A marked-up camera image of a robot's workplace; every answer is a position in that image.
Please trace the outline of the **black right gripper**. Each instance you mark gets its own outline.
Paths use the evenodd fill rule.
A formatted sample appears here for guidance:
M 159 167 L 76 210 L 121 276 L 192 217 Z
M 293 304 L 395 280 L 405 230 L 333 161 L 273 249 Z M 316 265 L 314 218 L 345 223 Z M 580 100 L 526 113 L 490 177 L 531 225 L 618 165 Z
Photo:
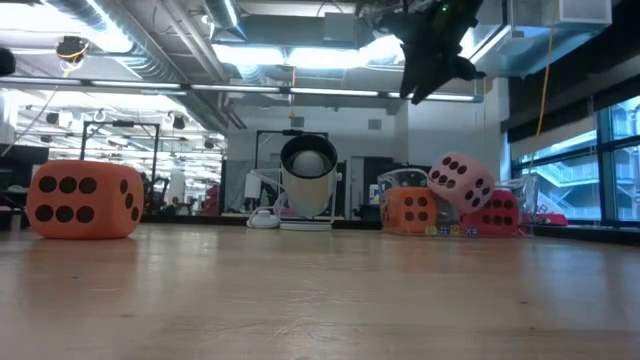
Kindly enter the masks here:
M 486 73 L 459 55 L 455 32 L 436 30 L 423 13 L 391 13 L 384 16 L 384 26 L 401 41 L 405 67 L 399 96 L 418 105 L 431 93 L 452 79 L 484 79 Z

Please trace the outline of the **large pink foam die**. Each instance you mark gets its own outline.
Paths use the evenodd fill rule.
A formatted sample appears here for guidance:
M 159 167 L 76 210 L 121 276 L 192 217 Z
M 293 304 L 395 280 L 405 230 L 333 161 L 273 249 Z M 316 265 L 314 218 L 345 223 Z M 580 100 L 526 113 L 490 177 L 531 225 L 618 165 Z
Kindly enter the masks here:
M 427 178 L 433 193 L 458 213 L 478 211 L 492 196 L 496 180 L 489 169 L 462 153 L 451 152 L 435 161 Z

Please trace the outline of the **large orange foam die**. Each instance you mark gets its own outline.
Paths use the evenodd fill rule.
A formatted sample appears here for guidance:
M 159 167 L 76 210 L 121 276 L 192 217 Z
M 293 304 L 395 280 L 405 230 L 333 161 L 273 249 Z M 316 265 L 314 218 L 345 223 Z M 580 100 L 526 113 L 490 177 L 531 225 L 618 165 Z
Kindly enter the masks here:
M 433 193 L 426 187 L 391 187 L 380 204 L 383 229 L 392 233 L 424 235 L 434 229 L 437 206 Z
M 31 228 L 48 239 L 125 238 L 143 210 L 140 174 L 106 162 L 50 160 L 36 171 L 26 198 Z

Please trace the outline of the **large red foam die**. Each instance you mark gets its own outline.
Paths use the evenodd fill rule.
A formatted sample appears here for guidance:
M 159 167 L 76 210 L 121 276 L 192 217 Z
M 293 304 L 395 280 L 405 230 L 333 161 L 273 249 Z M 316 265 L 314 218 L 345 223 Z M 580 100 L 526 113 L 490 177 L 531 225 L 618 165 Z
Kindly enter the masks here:
M 503 189 L 495 190 L 476 212 L 460 216 L 460 226 L 464 233 L 467 228 L 473 227 L 477 229 L 477 235 L 482 236 L 514 235 L 518 222 L 519 207 L 516 197 L 512 191 Z

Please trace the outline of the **white air unit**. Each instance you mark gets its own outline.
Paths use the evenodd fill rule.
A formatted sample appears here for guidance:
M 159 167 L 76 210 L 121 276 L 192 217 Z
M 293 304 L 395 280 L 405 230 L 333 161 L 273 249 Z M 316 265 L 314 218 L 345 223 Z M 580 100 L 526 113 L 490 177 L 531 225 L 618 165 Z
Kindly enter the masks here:
M 612 22 L 611 0 L 540 0 L 545 25 L 603 25 Z

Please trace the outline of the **clear plastic container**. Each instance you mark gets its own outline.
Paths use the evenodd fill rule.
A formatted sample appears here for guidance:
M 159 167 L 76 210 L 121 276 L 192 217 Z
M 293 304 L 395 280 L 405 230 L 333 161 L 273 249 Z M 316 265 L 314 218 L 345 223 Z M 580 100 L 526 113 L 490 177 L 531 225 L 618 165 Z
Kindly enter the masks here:
M 391 187 L 428 187 L 426 172 L 421 169 L 416 168 L 407 168 L 407 169 L 398 169 L 389 171 L 384 173 L 378 177 L 378 187 L 379 187 L 379 196 L 378 196 L 378 204 L 380 207 L 381 197 L 383 193 L 391 188 Z M 509 237 L 509 238 L 517 238 L 517 237 L 526 237 L 533 234 L 534 224 L 522 224 L 521 216 L 527 211 L 534 211 L 537 207 L 537 199 L 538 199 L 538 177 L 535 175 L 527 175 L 522 179 L 510 180 L 507 182 L 499 183 L 496 185 L 495 190 L 503 189 L 510 190 L 516 197 L 519 207 L 519 222 L 518 229 L 514 235 L 511 236 L 468 236 L 464 233 L 461 228 L 461 233 L 459 235 L 441 235 L 439 233 L 439 228 L 441 226 L 449 226 L 459 225 L 460 226 L 460 216 L 464 215 L 458 213 L 446 200 L 442 199 L 435 193 L 433 196 L 436 201 L 437 206 L 437 222 L 436 227 L 438 229 L 438 233 L 434 236 L 430 236 L 427 234 L 419 235 L 419 234 L 403 234 L 403 233 L 392 233 L 385 231 L 387 233 L 399 234 L 399 235 L 416 235 L 416 236 L 453 236 L 453 237 Z

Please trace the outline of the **red background object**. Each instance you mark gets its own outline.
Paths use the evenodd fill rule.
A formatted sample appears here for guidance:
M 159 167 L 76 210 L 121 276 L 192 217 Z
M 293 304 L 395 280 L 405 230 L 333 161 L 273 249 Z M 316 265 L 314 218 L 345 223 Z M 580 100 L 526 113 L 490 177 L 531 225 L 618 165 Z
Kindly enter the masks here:
M 534 211 L 527 211 L 521 216 L 522 224 L 566 227 L 568 218 L 563 213 L 552 212 L 546 205 L 538 205 Z

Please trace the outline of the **long ceiling light strip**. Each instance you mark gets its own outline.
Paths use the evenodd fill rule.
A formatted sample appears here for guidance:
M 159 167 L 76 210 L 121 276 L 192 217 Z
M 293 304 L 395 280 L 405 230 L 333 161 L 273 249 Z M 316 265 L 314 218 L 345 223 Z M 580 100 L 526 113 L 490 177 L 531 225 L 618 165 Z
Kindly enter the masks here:
M 0 77 L 0 87 L 12 89 L 40 89 L 53 90 L 58 88 L 65 91 L 88 92 L 133 92 L 145 95 L 186 95 L 188 92 L 229 92 L 244 94 L 279 94 L 279 95 L 309 95 L 309 96 L 337 96 L 355 98 L 399 99 L 398 92 L 329 89 L 290 86 L 251 86 L 230 84 L 186 84 L 167 82 L 145 82 L 128 80 L 94 80 L 80 78 L 52 78 L 52 77 Z

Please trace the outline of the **white rectangular box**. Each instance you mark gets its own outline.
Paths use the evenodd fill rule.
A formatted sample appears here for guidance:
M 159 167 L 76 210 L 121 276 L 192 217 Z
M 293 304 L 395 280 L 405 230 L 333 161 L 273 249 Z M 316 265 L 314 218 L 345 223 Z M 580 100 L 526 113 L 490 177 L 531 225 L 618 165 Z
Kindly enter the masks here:
M 262 193 L 262 180 L 254 172 L 249 172 L 245 178 L 244 198 L 260 199 Z

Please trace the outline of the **black hanging device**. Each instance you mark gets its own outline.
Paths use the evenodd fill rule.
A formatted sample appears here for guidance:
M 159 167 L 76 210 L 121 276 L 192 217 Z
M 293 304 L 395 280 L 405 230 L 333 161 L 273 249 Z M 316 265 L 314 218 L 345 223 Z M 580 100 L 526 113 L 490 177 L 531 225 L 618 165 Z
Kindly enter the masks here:
M 84 59 L 90 45 L 91 43 L 82 37 L 64 36 L 63 39 L 57 43 L 55 53 L 59 59 L 67 63 L 80 63 Z

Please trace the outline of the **silver ventilation duct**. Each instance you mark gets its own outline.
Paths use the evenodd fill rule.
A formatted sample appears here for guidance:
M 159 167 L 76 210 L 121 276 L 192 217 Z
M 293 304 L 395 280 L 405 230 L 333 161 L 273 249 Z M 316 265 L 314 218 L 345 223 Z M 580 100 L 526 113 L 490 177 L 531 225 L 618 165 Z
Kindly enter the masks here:
M 226 31 L 240 40 L 247 41 L 241 28 L 243 10 L 237 0 L 201 0 L 202 6 L 218 31 Z

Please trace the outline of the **black aluminium table frame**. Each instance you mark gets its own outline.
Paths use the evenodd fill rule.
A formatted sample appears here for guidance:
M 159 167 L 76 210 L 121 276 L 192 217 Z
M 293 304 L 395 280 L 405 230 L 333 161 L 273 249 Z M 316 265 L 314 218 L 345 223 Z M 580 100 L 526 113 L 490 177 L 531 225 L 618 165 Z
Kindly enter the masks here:
M 219 225 L 219 226 L 245 226 L 248 218 L 245 216 L 164 216 L 157 214 L 145 214 L 141 217 L 143 223 L 152 224 L 180 224 L 180 225 Z M 381 230 L 380 221 L 361 220 L 335 220 L 335 229 L 343 230 Z M 640 228 L 611 228 L 594 226 L 547 226 L 536 225 L 533 233 L 536 236 L 578 240 L 601 244 L 615 244 L 631 246 L 640 249 Z

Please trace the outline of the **black rack frame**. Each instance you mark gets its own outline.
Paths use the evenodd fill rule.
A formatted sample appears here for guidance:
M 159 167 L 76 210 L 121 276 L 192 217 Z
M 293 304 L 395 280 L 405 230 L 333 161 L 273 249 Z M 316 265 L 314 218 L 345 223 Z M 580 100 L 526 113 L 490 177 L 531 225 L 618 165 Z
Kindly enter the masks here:
M 143 177 L 143 213 L 153 212 L 152 203 L 157 178 L 160 145 L 158 123 L 140 120 L 84 121 L 80 160 L 106 159 L 134 167 Z

